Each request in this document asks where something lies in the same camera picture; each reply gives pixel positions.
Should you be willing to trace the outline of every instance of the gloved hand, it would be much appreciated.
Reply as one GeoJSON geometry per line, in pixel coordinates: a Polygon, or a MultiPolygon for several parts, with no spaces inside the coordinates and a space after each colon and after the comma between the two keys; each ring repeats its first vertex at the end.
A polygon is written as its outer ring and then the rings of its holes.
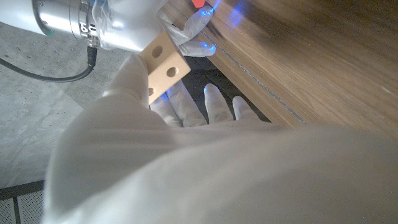
{"type": "Polygon", "coordinates": [[[214,9],[205,6],[185,23],[183,30],[171,24],[159,9],[167,0],[97,0],[93,18],[101,47],[124,49],[136,54],[147,47],[163,30],[171,36],[184,56],[213,55],[213,44],[192,40],[210,21],[214,9]]]}
{"type": "MultiPolygon", "coordinates": [[[[148,71],[145,61],[136,54],[128,57],[113,78],[103,96],[128,94],[133,96],[142,106],[148,107],[148,71]]],[[[209,123],[232,121],[233,116],[219,89],[207,84],[205,104],[209,123]]],[[[198,107],[189,95],[182,81],[177,82],[166,93],[155,100],[150,108],[156,112],[169,126],[195,127],[207,124],[198,107]]],[[[237,120],[258,119],[249,105],[240,96],[233,99],[233,108],[237,120]]]]}
{"type": "MultiPolygon", "coordinates": [[[[233,116],[219,89],[213,84],[207,84],[204,91],[209,124],[232,121],[233,116]]],[[[240,96],[233,98],[233,108],[237,120],[260,120],[240,96]]],[[[207,124],[182,81],[176,83],[160,98],[155,100],[150,105],[150,109],[156,112],[166,124],[172,127],[187,128],[207,124]]]]}

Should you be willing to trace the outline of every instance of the metal cylinder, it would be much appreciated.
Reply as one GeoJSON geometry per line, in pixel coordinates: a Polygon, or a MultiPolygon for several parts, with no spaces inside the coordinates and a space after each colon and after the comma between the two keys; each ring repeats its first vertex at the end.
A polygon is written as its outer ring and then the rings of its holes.
{"type": "Polygon", "coordinates": [[[34,0],[40,20],[52,31],[73,34],[76,38],[95,35],[89,0],[34,0]]]}

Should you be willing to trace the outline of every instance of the wooden block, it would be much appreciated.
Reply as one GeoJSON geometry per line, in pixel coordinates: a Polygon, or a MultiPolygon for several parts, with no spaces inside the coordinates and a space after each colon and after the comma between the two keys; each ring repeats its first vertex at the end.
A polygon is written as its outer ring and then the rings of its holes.
{"type": "Polygon", "coordinates": [[[145,60],[148,68],[150,104],[191,71],[187,61],[166,31],[139,55],[145,60]]]}

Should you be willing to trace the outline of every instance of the red light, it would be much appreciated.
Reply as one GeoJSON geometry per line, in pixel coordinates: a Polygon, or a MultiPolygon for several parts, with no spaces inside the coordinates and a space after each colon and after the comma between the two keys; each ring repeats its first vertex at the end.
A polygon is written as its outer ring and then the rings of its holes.
{"type": "Polygon", "coordinates": [[[193,4],[197,9],[205,6],[205,1],[206,0],[192,0],[193,4]]]}

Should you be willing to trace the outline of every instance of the gray floor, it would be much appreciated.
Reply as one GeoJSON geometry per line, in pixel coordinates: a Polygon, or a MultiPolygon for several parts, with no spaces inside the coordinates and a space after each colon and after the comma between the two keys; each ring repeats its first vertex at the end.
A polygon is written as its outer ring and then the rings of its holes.
{"type": "MultiPolygon", "coordinates": [[[[0,66],[0,189],[44,179],[60,133],[100,96],[128,55],[99,49],[93,73],[73,83],[41,82],[0,66]]],[[[30,72],[65,77],[85,69],[86,42],[0,23],[0,58],[30,72]]]]}

